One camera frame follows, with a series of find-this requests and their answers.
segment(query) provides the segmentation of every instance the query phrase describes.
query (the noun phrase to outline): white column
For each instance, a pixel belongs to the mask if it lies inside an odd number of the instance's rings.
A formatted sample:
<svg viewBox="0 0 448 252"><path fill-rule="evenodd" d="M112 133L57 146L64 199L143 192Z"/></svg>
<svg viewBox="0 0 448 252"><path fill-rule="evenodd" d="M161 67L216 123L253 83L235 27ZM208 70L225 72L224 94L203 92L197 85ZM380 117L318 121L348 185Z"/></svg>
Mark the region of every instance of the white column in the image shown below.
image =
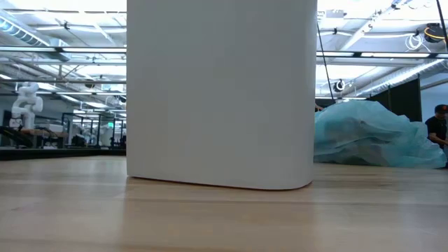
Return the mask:
<svg viewBox="0 0 448 252"><path fill-rule="evenodd" d="M311 182L316 0L132 0L127 16L130 176Z"/></svg>

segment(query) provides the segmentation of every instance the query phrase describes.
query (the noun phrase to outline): black wall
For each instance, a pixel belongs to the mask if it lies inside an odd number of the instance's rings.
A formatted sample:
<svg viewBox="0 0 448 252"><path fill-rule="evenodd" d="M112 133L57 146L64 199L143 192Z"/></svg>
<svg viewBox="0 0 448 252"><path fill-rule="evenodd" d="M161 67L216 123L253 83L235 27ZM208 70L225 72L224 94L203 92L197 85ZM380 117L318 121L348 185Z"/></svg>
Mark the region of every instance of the black wall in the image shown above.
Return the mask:
<svg viewBox="0 0 448 252"><path fill-rule="evenodd" d="M389 88L369 98L382 104L398 116L407 116L411 122L421 122L420 80Z"/></svg>

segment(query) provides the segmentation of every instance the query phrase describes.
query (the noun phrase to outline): ceiling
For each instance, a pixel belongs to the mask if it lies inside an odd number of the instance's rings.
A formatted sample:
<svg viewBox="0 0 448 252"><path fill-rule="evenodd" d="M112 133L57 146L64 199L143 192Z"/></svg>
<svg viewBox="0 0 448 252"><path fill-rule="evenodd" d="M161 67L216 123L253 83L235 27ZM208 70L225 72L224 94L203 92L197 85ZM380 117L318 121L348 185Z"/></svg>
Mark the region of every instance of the ceiling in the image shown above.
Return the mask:
<svg viewBox="0 0 448 252"><path fill-rule="evenodd" d="M60 39L69 46L125 47L127 8L126 0L2 0L0 16L7 15L36 36L46 40ZM398 8L391 10L392 4ZM448 17L448 3L442 1L442 9ZM319 0L319 27L324 50L380 51L380 52L442 52L445 44L428 43L422 36L426 24L440 22L435 0ZM365 34L356 32L370 25ZM420 32L418 37L411 34ZM413 46L407 43L413 39ZM0 32L0 44L26 46L27 44L4 32ZM317 39L316 49L322 50ZM35 69L12 62L0 55L0 74L11 78L24 78L23 74L42 77ZM58 74L57 59L37 57L35 54L9 54L38 67ZM125 55L73 54L64 63L62 75L67 80L91 79L94 81L123 81L126 79ZM327 59L330 82L339 79L350 84L337 96L355 96L376 80L403 69L426 64L422 59ZM85 91L82 85L60 85L58 88ZM316 95L328 96L326 69L321 58L316 68ZM95 97L91 102L105 102Z"/></svg>

